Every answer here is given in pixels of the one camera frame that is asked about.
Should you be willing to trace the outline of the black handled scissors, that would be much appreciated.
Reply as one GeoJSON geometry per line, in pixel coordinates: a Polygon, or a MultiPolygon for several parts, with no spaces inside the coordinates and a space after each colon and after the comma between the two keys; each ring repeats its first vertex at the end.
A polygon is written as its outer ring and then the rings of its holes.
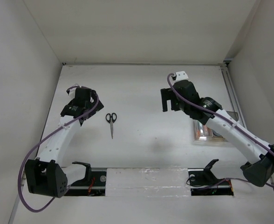
{"type": "Polygon", "coordinates": [[[111,134],[111,138],[113,139],[113,132],[114,132],[113,124],[117,120],[117,114],[114,113],[114,112],[113,113],[107,113],[105,119],[110,125],[110,134],[111,134]]]}

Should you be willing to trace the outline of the orange highlighter grey cap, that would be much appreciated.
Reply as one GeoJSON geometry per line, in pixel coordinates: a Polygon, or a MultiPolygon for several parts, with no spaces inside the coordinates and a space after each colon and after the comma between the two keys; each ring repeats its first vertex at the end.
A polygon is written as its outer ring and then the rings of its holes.
{"type": "Polygon", "coordinates": [[[201,137],[201,129],[200,123],[198,121],[194,121],[194,131],[195,131],[195,139],[199,139],[201,137]]]}

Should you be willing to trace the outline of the pink highlighter yellow cap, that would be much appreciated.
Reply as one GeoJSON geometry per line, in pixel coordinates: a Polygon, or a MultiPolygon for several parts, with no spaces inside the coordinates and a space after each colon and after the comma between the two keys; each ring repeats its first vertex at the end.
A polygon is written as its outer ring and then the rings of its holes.
{"type": "Polygon", "coordinates": [[[203,126],[203,134],[204,134],[204,136],[205,137],[210,137],[211,135],[210,135],[210,129],[207,127],[207,126],[203,126]]]}

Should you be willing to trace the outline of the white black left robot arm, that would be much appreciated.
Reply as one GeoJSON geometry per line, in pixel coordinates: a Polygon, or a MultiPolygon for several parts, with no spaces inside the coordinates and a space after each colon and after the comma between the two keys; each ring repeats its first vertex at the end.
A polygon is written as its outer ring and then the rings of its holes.
{"type": "Polygon", "coordinates": [[[87,185],[92,181],[90,164],[75,161],[63,167],[62,162],[71,140],[84,121],[104,106],[96,91],[90,88],[74,87],[67,93],[72,99],[61,112],[56,133],[49,137],[45,148],[34,160],[25,163],[28,191],[32,194],[60,198],[73,183],[87,185]]]}

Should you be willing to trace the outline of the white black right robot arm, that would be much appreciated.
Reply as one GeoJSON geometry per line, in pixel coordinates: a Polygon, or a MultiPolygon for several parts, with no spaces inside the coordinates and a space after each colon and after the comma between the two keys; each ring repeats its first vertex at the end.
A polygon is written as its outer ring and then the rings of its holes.
{"type": "Polygon", "coordinates": [[[201,98],[194,84],[187,79],[160,90],[162,110],[182,111],[191,119],[220,134],[236,147],[247,159],[241,166],[243,176],[251,184],[263,187],[274,173],[274,144],[261,140],[238,124],[222,105],[211,97],[201,98]]]}

